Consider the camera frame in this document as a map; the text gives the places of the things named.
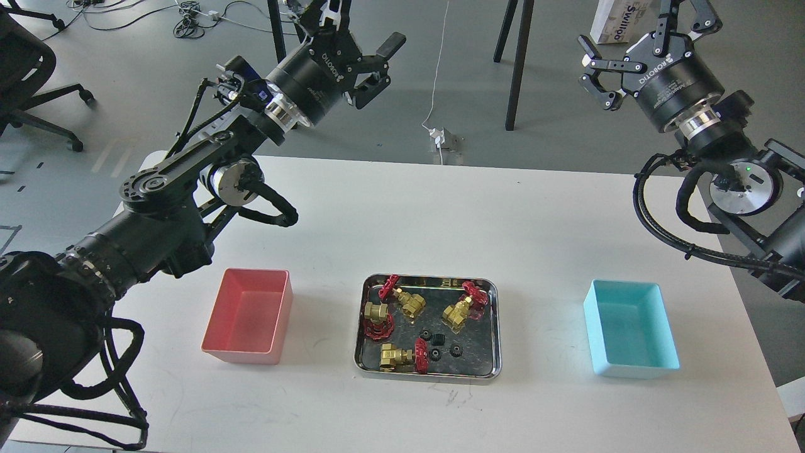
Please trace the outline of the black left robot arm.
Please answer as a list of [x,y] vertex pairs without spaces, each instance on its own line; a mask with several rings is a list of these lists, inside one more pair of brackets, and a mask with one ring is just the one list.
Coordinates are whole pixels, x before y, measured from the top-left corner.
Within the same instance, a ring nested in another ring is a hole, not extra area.
[[115,303],[158,272],[175,278],[212,263],[236,215],[291,227],[299,215],[265,183],[254,152],[295,126],[312,127],[344,98],[362,109],[390,86],[394,32],[365,55],[348,1],[287,1],[299,46],[260,75],[239,55],[204,79],[164,160],[127,178],[123,210],[57,255],[2,257],[2,441],[20,419],[84,433],[123,450],[147,444],[147,411],[127,373],[143,347]]

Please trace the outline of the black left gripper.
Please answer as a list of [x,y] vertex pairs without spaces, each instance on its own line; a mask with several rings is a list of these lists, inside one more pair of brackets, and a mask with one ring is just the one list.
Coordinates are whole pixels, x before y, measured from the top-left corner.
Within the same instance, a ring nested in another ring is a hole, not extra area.
[[[393,32],[375,55],[362,55],[350,26],[352,1],[294,1],[300,43],[265,78],[268,89],[297,123],[319,123],[340,98],[366,107],[386,87],[389,60],[406,43]],[[367,74],[356,85],[357,76]]]

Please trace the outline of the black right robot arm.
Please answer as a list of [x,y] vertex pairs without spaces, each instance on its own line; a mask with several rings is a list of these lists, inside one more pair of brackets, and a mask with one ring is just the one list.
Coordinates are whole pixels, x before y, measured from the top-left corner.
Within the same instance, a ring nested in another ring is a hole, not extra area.
[[[616,111],[625,97],[635,99],[659,132],[675,134],[680,149],[653,155],[635,174],[633,206],[650,234],[686,258],[746,269],[783,298],[803,301],[803,207],[770,235],[745,223],[745,217],[776,203],[783,175],[803,182],[803,155],[777,140],[758,149],[745,136],[753,99],[742,90],[725,96],[724,87],[695,51],[695,39],[719,31],[721,18],[708,1],[692,5],[696,12],[692,29],[679,33],[680,2],[662,1],[656,28],[627,49],[621,60],[604,59],[592,40],[581,35],[586,71],[580,84],[606,111]],[[645,186],[663,165],[686,174],[675,199],[679,220],[697,232],[735,235],[747,255],[682,240],[650,214]]]

